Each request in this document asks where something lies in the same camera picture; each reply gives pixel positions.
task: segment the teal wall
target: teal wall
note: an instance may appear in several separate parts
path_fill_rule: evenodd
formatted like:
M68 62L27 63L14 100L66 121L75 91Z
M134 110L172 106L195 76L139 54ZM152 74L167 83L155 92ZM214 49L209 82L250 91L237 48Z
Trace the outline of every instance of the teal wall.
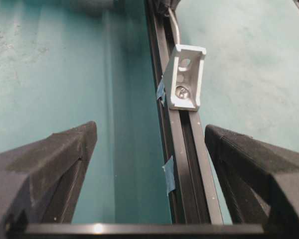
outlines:
M170 223L143 2L79 6L0 0L0 152L94 120L73 222Z
M292 0L182 0L182 44L207 49L199 114L299 152L299 10ZM225 223L231 223L216 183Z

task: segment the screw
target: screw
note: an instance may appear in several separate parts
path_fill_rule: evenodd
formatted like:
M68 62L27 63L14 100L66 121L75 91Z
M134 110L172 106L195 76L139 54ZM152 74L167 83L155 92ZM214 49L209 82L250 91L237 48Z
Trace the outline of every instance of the screw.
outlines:
M6 223L5 225L5 231L8 232L11 228L11 223Z
M176 96L180 99L187 99L189 96L189 91L183 86L178 86L176 88Z

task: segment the cable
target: cable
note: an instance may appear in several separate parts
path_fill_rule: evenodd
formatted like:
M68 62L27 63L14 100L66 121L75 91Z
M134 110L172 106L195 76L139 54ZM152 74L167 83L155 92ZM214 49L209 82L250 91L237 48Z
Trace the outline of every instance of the cable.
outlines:
M169 7L168 8L168 13L169 13L169 17L171 19L172 22L172 28L173 28L173 36L174 36L174 41L175 44L180 44L180 33L179 33L179 26L175 17L175 14L173 12L173 10Z

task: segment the blue tape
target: blue tape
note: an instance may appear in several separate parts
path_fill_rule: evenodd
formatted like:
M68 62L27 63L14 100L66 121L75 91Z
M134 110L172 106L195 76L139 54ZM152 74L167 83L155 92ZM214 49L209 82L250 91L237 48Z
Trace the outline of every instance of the blue tape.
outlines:
M166 186L167 186L167 195L175 190L175 179L174 179L174 160L173 156L167 161L167 163L162 167L165 173Z
M165 85L164 85L164 82L163 80L160 81L158 87L157 87L157 91L156 91L156 99L158 100L159 98L161 98L161 103L163 104L164 106L164 103L165 103Z

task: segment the metal corner bracket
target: metal corner bracket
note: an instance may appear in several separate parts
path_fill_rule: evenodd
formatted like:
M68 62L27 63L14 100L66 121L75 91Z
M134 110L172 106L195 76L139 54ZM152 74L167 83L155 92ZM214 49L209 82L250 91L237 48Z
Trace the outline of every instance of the metal corner bracket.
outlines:
M175 45L163 75L168 107L198 111L206 49Z

